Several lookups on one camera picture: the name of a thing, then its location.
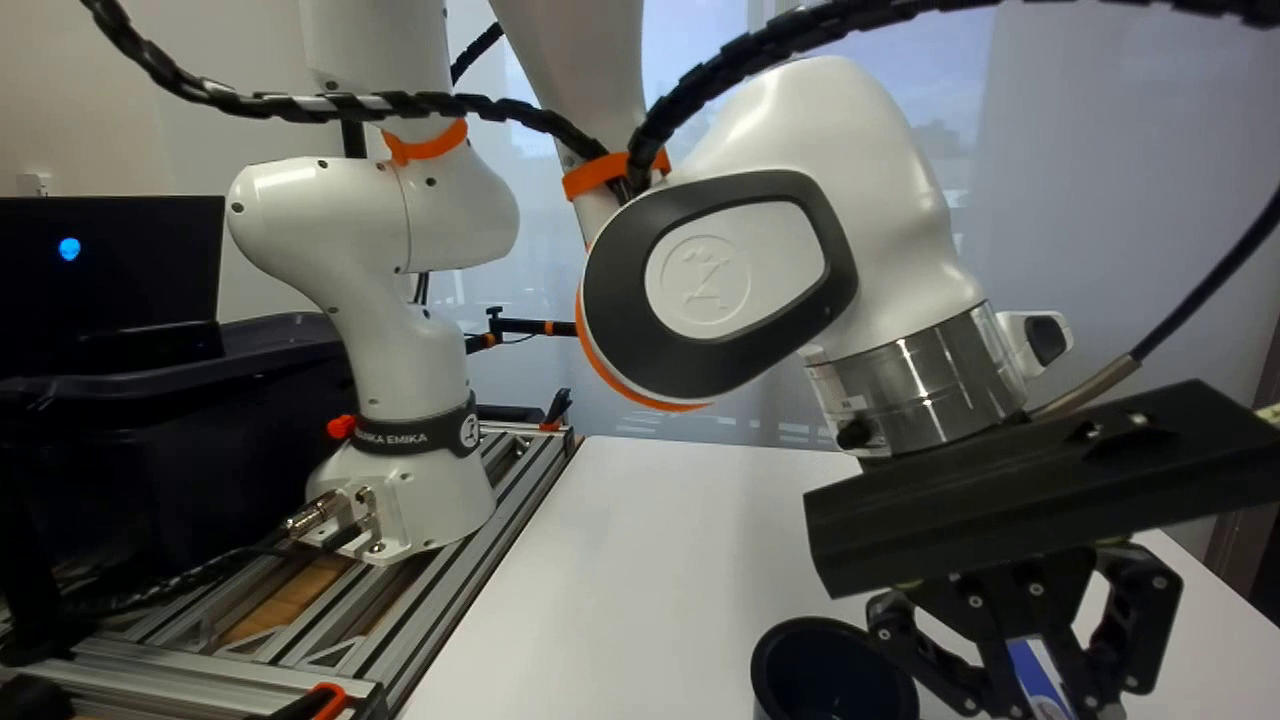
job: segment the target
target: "white table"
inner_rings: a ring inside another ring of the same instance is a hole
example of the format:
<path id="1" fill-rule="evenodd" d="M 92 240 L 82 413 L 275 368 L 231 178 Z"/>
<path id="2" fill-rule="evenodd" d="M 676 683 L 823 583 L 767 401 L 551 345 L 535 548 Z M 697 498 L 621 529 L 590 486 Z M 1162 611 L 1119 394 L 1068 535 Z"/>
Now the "white table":
<path id="1" fill-rule="evenodd" d="M 850 471 L 839 451 L 589 442 L 403 720 L 752 720 L 748 655 L 770 626 L 861 626 L 861 602 L 823 597 L 801 512 Z M 1126 718 L 1275 720 L 1280 633 L 1162 533 L 1138 544 L 1188 589 L 1158 690 Z"/>

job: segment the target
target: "black screen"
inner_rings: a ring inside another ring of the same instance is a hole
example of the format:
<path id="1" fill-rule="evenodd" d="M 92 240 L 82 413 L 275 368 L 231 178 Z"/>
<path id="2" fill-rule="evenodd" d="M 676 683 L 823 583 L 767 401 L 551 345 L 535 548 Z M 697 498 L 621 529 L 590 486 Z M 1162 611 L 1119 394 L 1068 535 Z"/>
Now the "black screen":
<path id="1" fill-rule="evenodd" d="M 215 322 L 220 195 L 0 201 L 0 375 L 119 330 Z"/>

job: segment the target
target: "silver cylinder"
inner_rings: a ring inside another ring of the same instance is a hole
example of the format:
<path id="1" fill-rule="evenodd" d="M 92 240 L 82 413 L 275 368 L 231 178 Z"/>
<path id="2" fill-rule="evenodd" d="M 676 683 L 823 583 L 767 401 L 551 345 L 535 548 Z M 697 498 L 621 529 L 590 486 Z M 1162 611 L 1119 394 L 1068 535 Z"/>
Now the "silver cylinder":
<path id="1" fill-rule="evenodd" d="M 978 333 L 978 310 L 914 338 L 835 360 L 861 421 L 893 458 L 955 444 L 1023 413 L 999 347 Z"/>

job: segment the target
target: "blue light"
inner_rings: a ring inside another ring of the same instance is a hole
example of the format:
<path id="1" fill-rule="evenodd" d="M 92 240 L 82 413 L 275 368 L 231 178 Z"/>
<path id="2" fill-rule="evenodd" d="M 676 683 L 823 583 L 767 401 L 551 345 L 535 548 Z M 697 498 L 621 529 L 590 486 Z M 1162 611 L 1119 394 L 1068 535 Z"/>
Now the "blue light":
<path id="1" fill-rule="evenodd" d="M 55 245 L 55 258 L 60 258 L 65 263 L 76 263 L 81 254 L 82 254 L 81 237 L 65 237 L 65 240 Z"/>

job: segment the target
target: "white wall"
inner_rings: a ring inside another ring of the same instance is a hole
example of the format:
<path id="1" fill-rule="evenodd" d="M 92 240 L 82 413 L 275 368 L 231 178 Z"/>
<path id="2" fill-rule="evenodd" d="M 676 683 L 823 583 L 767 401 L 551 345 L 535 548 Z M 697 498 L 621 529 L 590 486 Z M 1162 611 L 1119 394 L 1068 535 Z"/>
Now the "white wall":
<path id="1" fill-rule="evenodd" d="M 727 35 L 794 0 L 648 0 L 648 92 Z M 135 24 L 188 67 L 234 88 L 312 88 L 301 63 L 297 0 L 129 0 Z M 450 3 L 456 48 L 488 3 Z M 337 151 L 337 128 L 228 121 L 160 96 L 86 24 L 76 0 L 0 3 L 0 191 L 19 168 L 47 168 L 55 191 L 225 191 L 238 166 Z M 868 63 L 905 106 L 960 209 L 960 254 L 996 303 L 1064 310 L 1078 352 L 1043 394 L 1068 389 L 1126 347 L 1197 282 L 1280 182 L 1280 32 L 1123 10 L 1023 10 L 927 16 L 850 35 L 832 54 Z M 466 88 L 526 96 L 499 48 Z M 708 116 L 673 142 L 697 142 Z M 573 214 L 543 138 L 474 128 L 480 151 L 520 195 L 508 259 L 435 278 L 433 303 L 474 324 L 566 315 L 581 282 Z M 1146 389 L 1202 375 L 1247 401 L 1280 313 L 1280 247 L 1267 247 L 1152 368 Z M 228 245 L 220 315 L 304 310 Z M 573 345 L 533 340 L 471 364 L 485 401 L 539 404 L 575 389 L 589 433 L 823 444 L 794 364 L 666 421 L 612 401 Z"/>

